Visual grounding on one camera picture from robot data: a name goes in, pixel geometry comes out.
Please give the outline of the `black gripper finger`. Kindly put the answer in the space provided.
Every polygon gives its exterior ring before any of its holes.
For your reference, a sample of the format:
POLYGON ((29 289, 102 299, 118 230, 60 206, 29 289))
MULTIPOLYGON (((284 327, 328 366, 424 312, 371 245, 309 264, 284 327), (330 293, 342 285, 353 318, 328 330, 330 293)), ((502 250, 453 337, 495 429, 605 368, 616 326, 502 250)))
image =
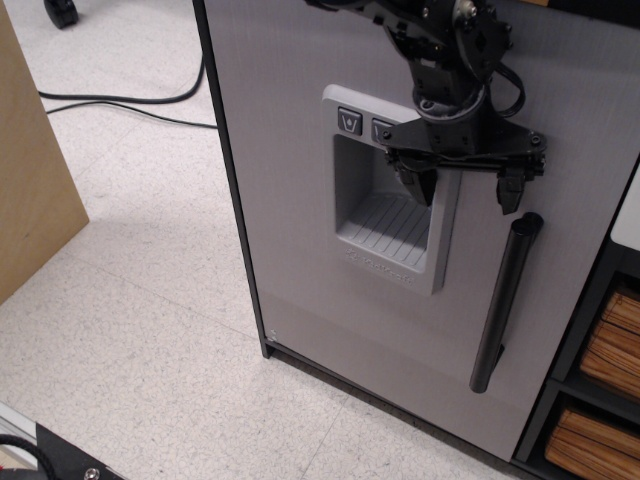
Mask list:
POLYGON ((507 168, 498 174, 496 195, 504 215, 518 210, 528 180, 524 168, 507 168))
POLYGON ((402 165, 397 165, 395 170, 400 182, 414 200, 420 205, 431 207, 438 182, 437 170, 429 169, 423 172, 416 172, 402 165))

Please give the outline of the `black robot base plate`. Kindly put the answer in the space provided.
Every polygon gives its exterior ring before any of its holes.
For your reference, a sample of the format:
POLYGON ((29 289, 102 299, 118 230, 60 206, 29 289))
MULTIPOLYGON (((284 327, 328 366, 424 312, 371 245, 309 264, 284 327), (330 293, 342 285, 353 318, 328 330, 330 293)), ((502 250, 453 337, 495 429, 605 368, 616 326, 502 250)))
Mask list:
POLYGON ((58 479, 122 480, 118 472, 37 423, 36 445, 52 463, 58 479))

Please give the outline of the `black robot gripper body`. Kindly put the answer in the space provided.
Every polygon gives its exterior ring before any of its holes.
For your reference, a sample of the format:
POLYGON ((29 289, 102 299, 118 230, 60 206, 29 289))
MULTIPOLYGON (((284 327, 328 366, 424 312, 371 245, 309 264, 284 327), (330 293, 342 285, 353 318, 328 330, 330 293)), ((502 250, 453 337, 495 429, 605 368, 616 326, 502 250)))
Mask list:
POLYGON ((498 114, 483 88, 466 110, 447 116, 423 100, 416 120, 388 127, 380 143, 394 166, 423 174, 438 169, 521 172, 527 180, 544 174, 543 135, 498 114))

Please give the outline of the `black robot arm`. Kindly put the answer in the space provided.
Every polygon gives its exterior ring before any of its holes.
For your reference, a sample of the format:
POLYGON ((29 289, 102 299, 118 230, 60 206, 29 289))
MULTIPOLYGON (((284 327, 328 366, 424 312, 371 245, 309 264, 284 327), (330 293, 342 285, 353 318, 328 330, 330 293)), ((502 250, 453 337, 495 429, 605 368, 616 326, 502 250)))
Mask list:
POLYGON ((544 136, 511 122, 526 102, 502 58, 512 27, 486 1, 315 1, 382 27, 407 61, 419 117, 383 129, 388 163, 420 204, 433 202, 441 169, 494 172, 505 215, 544 173, 544 136))

